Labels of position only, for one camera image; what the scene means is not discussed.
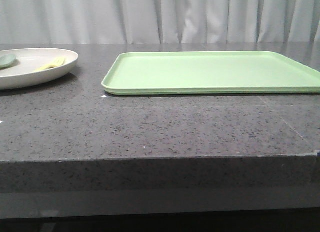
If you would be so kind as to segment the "yellow plastic fork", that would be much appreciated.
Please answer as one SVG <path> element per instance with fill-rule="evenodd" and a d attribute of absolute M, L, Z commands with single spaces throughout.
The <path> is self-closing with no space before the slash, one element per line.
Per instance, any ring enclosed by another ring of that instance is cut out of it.
<path fill-rule="evenodd" d="M 64 57 L 64 56 L 56 57 L 51 62 L 44 64 L 41 67 L 38 67 L 37 69 L 35 69 L 34 72 L 43 71 L 46 69 L 51 69 L 51 68 L 62 66 L 65 63 L 65 61 L 66 61 L 66 57 Z"/>

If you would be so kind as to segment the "beige round plate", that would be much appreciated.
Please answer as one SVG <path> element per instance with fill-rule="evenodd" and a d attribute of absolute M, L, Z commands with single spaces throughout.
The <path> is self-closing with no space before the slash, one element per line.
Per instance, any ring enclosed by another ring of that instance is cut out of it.
<path fill-rule="evenodd" d="M 39 85 L 66 75 L 79 59 L 78 53 L 60 48 L 20 48 L 1 50 L 0 55 L 15 54 L 15 62 L 0 70 L 0 89 L 17 89 Z M 65 57 L 61 66 L 37 71 L 56 57 Z"/>

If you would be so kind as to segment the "light green tray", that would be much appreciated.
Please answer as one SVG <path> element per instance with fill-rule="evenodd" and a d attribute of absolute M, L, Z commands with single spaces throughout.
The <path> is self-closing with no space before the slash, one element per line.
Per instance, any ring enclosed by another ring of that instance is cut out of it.
<path fill-rule="evenodd" d="M 127 52 L 101 84 L 115 95 L 318 93 L 320 73 L 271 51 Z"/>

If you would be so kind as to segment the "mint green spoon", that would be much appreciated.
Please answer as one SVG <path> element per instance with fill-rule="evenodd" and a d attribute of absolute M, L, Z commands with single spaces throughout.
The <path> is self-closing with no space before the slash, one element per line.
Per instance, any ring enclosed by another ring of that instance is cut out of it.
<path fill-rule="evenodd" d="M 0 68 L 4 69 L 10 67 L 16 62 L 16 54 L 5 54 L 0 57 Z"/>

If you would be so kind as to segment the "white curtain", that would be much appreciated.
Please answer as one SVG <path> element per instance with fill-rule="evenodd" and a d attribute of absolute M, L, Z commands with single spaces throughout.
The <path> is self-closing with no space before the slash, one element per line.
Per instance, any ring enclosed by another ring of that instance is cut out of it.
<path fill-rule="evenodd" d="M 320 0 L 0 0 L 2 44 L 319 39 Z"/>

